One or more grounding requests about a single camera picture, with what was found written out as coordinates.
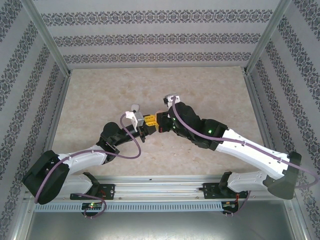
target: floor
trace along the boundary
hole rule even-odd
[[[52,149],[58,154],[89,148],[104,125],[119,124],[132,104],[140,104],[144,115],[166,111],[162,99],[170,93],[178,93],[201,118],[215,119],[262,144],[240,67],[111,68],[73,70]],[[142,148],[138,159],[116,158],[86,171],[95,176],[152,176],[256,170],[233,156],[198,148],[173,132],[156,132],[145,143],[138,142]],[[126,156],[138,152],[133,142],[118,149]]]

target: purple cable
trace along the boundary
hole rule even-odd
[[[277,161],[279,161],[279,162],[281,162],[281,163],[287,164],[287,165],[289,165],[289,166],[291,166],[291,167],[294,167],[294,168],[296,168],[296,169],[299,169],[299,170],[301,170],[301,171],[303,171],[303,172],[305,172],[305,173],[308,173],[308,174],[314,176],[315,180],[314,180],[312,183],[309,183],[309,184],[306,184],[306,185],[295,186],[296,189],[306,189],[306,188],[310,188],[311,186],[313,186],[313,185],[315,185],[315,184],[317,184],[317,183],[319,182],[318,174],[316,174],[315,172],[309,171],[309,170],[307,170],[307,169],[305,169],[305,168],[302,168],[302,167],[300,167],[300,166],[298,166],[298,165],[295,165],[295,164],[293,164],[293,163],[291,163],[291,162],[282,161],[282,159],[281,159],[280,157],[274,156],[274,155],[272,155],[271,153],[269,153],[269,152],[267,152],[267,151],[265,151],[265,150],[263,150],[263,149],[261,149],[261,148],[259,148],[259,147],[257,147],[257,146],[254,146],[254,145],[252,145],[252,144],[250,144],[250,143],[248,143],[248,142],[241,141],[241,140],[236,140],[236,139],[231,139],[231,138],[225,138],[225,137],[207,136],[207,135],[204,135],[204,134],[202,134],[202,133],[200,133],[200,132],[192,129],[192,128],[191,128],[190,126],[188,126],[188,125],[181,119],[181,117],[179,116],[179,114],[178,114],[178,112],[177,112],[177,109],[176,109],[176,97],[173,96],[172,100],[173,100],[172,109],[173,109],[173,112],[174,112],[176,118],[179,120],[179,122],[180,122],[186,129],[188,129],[190,132],[194,133],[195,135],[198,135],[199,137],[202,137],[202,138],[204,138],[204,139],[208,139],[208,140],[211,140],[211,141],[222,141],[222,142],[223,142],[223,141],[227,141],[227,142],[232,142],[232,143],[237,143],[237,144],[246,145],[246,146],[248,146],[248,147],[250,147],[250,148],[252,148],[252,149],[255,149],[255,150],[257,150],[258,152],[260,152],[260,153],[262,153],[262,154],[265,154],[265,155],[267,155],[267,156],[269,156],[269,157],[271,157],[271,158],[273,158],[273,159],[275,159],[275,160],[277,160]]]
[[[51,174],[54,172],[54,170],[60,165],[62,164],[63,162],[69,160],[70,158],[73,158],[75,156],[78,156],[80,154],[85,154],[85,153],[102,153],[102,154],[109,154],[109,155],[112,155],[112,156],[116,156],[116,157],[119,157],[119,158],[123,158],[123,159],[137,159],[138,157],[140,157],[141,155],[141,147],[139,145],[139,143],[137,142],[137,140],[135,139],[135,137],[128,131],[128,129],[125,127],[124,123],[123,123],[123,118],[126,116],[126,114],[123,114],[121,117],[120,117],[120,124],[122,126],[122,128],[124,129],[124,131],[132,138],[132,140],[134,141],[134,143],[136,144],[136,146],[138,147],[138,150],[139,150],[139,153],[136,155],[136,156],[122,156],[122,155],[119,155],[119,154],[115,154],[113,152],[108,152],[108,151],[103,151],[103,150],[83,150],[83,151],[78,151],[78,152],[75,152],[69,156],[66,156],[65,158],[63,158],[62,160],[60,160],[56,165],[53,166],[53,168],[51,168],[51,170],[48,172],[48,174],[45,176],[42,184],[40,185],[39,187],[39,190],[38,192],[36,193],[35,195],[35,198],[34,198],[34,203],[37,204],[38,203],[38,199],[39,199],[39,196],[42,192],[42,190],[44,189],[49,177],[51,176]]]
[[[79,195],[79,196],[81,196],[81,197],[86,197],[86,198],[91,198],[91,199],[100,200],[100,201],[103,203],[103,205],[104,205],[104,208],[103,208],[100,212],[98,212],[96,215],[94,215],[94,216],[88,216],[88,215],[86,215],[87,210],[90,209],[90,208],[86,208],[86,209],[84,210],[84,213],[83,213],[83,215],[84,215],[85,218],[95,219],[96,217],[98,217],[98,216],[100,216],[101,214],[103,214],[103,213],[105,212],[105,210],[107,209],[107,203],[106,203],[106,201],[105,201],[104,199],[100,198],[100,197],[91,196],[91,195],[82,194],[82,193],[74,193],[74,194]]]

